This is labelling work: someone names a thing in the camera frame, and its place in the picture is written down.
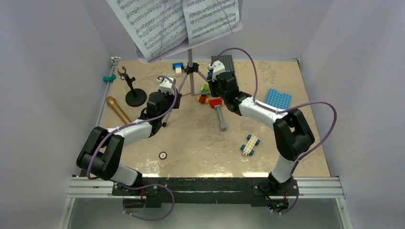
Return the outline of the black microphone stand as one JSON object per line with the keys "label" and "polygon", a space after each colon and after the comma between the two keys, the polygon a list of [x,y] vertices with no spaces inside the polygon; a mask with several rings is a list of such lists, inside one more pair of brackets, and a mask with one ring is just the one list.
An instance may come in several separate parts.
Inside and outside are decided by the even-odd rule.
{"label": "black microphone stand", "polygon": [[146,92],[140,88],[134,88],[133,82],[136,80],[135,77],[129,77],[127,74],[127,70],[124,66],[122,66],[123,72],[117,71],[120,79],[125,80],[130,90],[127,92],[125,96],[125,101],[127,105],[131,107],[139,107],[146,102],[147,95]]}

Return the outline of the gold microphone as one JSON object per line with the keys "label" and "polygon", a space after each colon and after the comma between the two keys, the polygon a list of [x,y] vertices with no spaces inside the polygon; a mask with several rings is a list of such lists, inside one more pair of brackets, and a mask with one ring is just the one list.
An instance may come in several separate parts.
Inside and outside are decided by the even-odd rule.
{"label": "gold microphone", "polygon": [[112,96],[107,96],[105,99],[106,104],[115,112],[124,124],[130,124],[131,120],[126,113],[121,109],[116,99]]}

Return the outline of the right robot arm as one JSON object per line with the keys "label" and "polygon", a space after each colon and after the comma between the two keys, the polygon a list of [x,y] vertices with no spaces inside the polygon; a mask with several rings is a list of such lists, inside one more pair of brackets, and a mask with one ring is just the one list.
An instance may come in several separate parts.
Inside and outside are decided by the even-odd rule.
{"label": "right robot arm", "polygon": [[218,75],[209,72],[207,80],[212,95],[220,97],[230,112],[252,118],[274,131],[279,157],[269,173],[268,188],[272,193],[280,194],[291,180],[298,157],[315,142],[304,114],[299,109],[284,114],[270,111],[266,104],[257,103],[252,95],[240,91],[236,76],[231,72]]}

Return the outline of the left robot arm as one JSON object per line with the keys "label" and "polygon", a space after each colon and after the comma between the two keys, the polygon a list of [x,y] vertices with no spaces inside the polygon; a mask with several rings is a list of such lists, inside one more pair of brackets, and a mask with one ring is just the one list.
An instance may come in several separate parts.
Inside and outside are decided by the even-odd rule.
{"label": "left robot arm", "polygon": [[130,195],[142,190],[142,173],[120,162],[123,148],[141,139],[154,136],[163,127],[163,118],[171,109],[178,109],[182,94],[153,92],[138,119],[130,124],[105,129],[95,127],[90,132],[76,165],[103,180],[124,184]]}

